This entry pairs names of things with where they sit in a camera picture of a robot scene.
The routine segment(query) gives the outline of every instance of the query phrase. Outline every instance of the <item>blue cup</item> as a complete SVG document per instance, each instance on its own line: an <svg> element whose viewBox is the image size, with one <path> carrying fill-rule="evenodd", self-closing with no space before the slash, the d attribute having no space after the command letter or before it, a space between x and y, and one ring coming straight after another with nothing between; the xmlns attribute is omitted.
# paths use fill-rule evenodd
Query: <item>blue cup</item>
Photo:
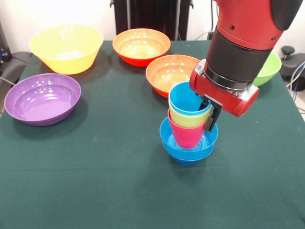
<svg viewBox="0 0 305 229"><path fill-rule="evenodd" d="M190 88L189 82L179 83L173 87L169 93L168 101L176 112L188 116L201 115L211 107L209 103L204 109L199 110L203 99Z"/></svg>

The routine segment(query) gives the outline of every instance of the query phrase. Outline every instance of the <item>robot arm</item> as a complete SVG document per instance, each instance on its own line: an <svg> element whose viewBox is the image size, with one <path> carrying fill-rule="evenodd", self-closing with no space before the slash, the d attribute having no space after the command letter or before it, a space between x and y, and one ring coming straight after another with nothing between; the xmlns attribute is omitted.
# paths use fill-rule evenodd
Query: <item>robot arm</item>
<svg viewBox="0 0 305 229"><path fill-rule="evenodd" d="M212 102L212 130L221 109L239 117L257 98L252 85L303 0L215 0L219 20L206 57L194 69L190 87Z"/></svg>

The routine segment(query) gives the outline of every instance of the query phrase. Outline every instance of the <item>white wall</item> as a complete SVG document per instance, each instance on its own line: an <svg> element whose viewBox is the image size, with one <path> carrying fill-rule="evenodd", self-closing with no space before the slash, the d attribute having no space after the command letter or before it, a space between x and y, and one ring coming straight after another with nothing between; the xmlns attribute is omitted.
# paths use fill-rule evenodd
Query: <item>white wall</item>
<svg viewBox="0 0 305 229"><path fill-rule="evenodd" d="M114 7L110 0L0 0L0 21L11 52L29 51L32 36L62 23L88 24L106 40L115 33Z"/></svg>
<svg viewBox="0 0 305 229"><path fill-rule="evenodd" d="M209 0L193 0L190 8L188 40L211 29ZM82 23L98 28L106 40L115 37L114 9L110 0L0 0L0 21L12 52L29 51L31 37L39 30L61 23ZM214 11L214 28L217 23ZM283 45L305 52L305 3L290 29L282 35L274 51L281 54Z"/></svg>

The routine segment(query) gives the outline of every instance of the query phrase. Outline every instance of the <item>plastic bowl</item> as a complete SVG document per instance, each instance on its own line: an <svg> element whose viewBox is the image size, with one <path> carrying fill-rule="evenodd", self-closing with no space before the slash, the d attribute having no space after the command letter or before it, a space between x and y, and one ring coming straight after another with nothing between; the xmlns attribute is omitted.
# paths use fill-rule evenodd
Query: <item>plastic bowl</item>
<svg viewBox="0 0 305 229"><path fill-rule="evenodd" d="M81 86L69 76L47 73L13 86L4 106L13 118L30 125L53 125L66 118L81 96Z"/></svg>
<svg viewBox="0 0 305 229"><path fill-rule="evenodd" d="M167 55L152 61L146 68L146 79L160 95L168 98L178 83L189 81L199 60L185 55Z"/></svg>
<svg viewBox="0 0 305 229"><path fill-rule="evenodd" d="M93 27L66 24L36 34L30 50L54 72L71 75L91 67L103 40Z"/></svg>
<svg viewBox="0 0 305 229"><path fill-rule="evenodd" d="M167 112L167 117L170 122L173 137L177 142L178 146L180 146L183 149L192 149L199 144L203 135L205 123L194 128L184 128L178 126L173 122L169 109Z"/></svg>
<svg viewBox="0 0 305 229"><path fill-rule="evenodd" d="M268 82L281 69L281 67L281 59L276 54L271 53L260 70L258 76L254 79L253 84L259 87Z"/></svg>
<svg viewBox="0 0 305 229"><path fill-rule="evenodd" d="M200 115L189 116L189 115L180 114L179 112L175 111L173 109L171 103L169 104L169 107L170 107L172 121L176 125L184 127L184 128L194 128L194 127L198 127L198 126L202 125L203 123L205 123L210 115L210 110L212 108L212 106L209 106L209 108L207 109L207 111L205 113L200 114Z"/></svg>
<svg viewBox="0 0 305 229"><path fill-rule="evenodd" d="M168 117L163 120L160 126L160 136L167 153L177 163L184 166L190 166L197 164L212 152L218 138L218 127L217 124L215 124L211 132L204 132L198 146L193 149L182 149L177 145L173 137Z"/></svg>
<svg viewBox="0 0 305 229"><path fill-rule="evenodd" d="M154 59L165 55L171 46L170 39L157 30L132 29L118 34L113 49L127 63L146 67Z"/></svg>
<svg viewBox="0 0 305 229"><path fill-rule="evenodd" d="M168 102L172 108L182 115L197 116L205 114L211 109L208 104L204 109L199 110L203 99L190 88L189 82L183 82L173 87L168 96Z"/></svg>

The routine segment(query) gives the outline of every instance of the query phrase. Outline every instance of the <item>cup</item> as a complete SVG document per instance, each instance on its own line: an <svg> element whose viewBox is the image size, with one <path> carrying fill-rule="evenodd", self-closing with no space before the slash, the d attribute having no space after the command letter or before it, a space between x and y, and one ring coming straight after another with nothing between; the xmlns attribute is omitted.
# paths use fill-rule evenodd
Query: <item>cup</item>
<svg viewBox="0 0 305 229"><path fill-rule="evenodd" d="M209 113L211 109L211 104L208 103L204 109L199 110L203 99L190 88L189 82L182 82L174 86L169 92L168 101L172 110L181 115L198 116Z"/></svg>
<svg viewBox="0 0 305 229"><path fill-rule="evenodd" d="M208 119L210 115L210 110L212 106L209 106L209 108L206 110L206 112L200 114L200 115L194 115L194 116L189 116L189 115L184 115L179 112L177 112L175 109L173 109L171 103L169 103L170 107L170 114L172 121L181 127L185 128L194 128L201 126L202 124L206 123L206 120Z"/></svg>
<svg viewBox="0 0 305 229"><path fill-rule="evenodd" d="M185 128L178 126L172 121L170 109L167 111L167 116L172 128L173 137L178 146L184 149L195 148L203 137L205 123L195 128Z"/></svg>

